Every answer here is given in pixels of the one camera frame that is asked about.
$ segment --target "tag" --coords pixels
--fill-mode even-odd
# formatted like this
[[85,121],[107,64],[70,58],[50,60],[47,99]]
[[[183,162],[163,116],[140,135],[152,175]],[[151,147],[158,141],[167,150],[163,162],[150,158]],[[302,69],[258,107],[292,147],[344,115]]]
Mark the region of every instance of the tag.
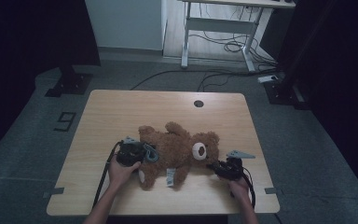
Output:
[[167,169],[167,187],[173,186],[173,176],[175,175],[176,168]]

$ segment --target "tape mark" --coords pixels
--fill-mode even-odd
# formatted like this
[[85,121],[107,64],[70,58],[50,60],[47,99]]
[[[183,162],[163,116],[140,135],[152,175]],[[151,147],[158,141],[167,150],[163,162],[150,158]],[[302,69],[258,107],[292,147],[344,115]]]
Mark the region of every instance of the tape mark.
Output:
[[43,198],[49,198],[53,194],[63,194],[63,190],[64,190],[64,188],[58,188],[58,189],[53,189],[50,192],[44,192]]
[[277,190],[275,188],[269,188],[269,189],[264,189],[266,191],[266,194],[276,194]]
[[59,123],[68,123],[68,125],[66,126],[66,128],[62,129],[62,128],[55,128],[54,131],[57,132],[68,132],[69,129],[72,126],[72,123],[74,122],[76,113],[75,112],[62,112],[60,115],[60,118],[57,120],[57,122]]

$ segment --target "grommet hole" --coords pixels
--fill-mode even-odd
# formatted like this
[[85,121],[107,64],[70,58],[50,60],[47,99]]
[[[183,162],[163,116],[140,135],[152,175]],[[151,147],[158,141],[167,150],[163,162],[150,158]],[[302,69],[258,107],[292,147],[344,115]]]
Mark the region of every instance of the grommet hole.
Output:
[[203,107],[203,102],[202,101],[195,101],[194,106],[195,107]]

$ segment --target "teddy bear snout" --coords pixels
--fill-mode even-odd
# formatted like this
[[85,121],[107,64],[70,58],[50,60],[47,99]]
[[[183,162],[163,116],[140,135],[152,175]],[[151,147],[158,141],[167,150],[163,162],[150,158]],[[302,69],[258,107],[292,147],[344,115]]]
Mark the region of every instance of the teddy bear snout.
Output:
[[206,147],[202,143],[196,143],[193,146],[193,157],[197,161],[205,160],[206,158]]

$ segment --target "grey carpet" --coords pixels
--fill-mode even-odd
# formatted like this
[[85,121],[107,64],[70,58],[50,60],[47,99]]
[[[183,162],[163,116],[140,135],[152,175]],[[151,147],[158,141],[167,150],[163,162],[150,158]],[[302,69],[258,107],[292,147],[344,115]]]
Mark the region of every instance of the grey carpet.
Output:
[[[188,70],[213,68],[217,67],[193,64]],[[46,208],[90,92],[129,90],[153,74],[180,68],[177,63],[117,60],[76,70],[93,74],[85,95],[44,97],[60,73],[54,69],[41,74],[29,103],[0,142],[0,223],[81,223],[84,217],[50,217]],[[203,76],[164,74],[136,90],[196,91]],[[271,105],[256,80],[257,76],[214,77],[207,83],[217,85],[205,91],[245,95],[278,190],[282,223],[358,223],[358,180],[324,128],[310,111]],[[76,112],[69,132],[54,131],[62,126],[57,122],[62,112]],[[258,218],[260,223],[279,223],[274,215]],[[240,223],[239,216],[229,216],[228,223]]]

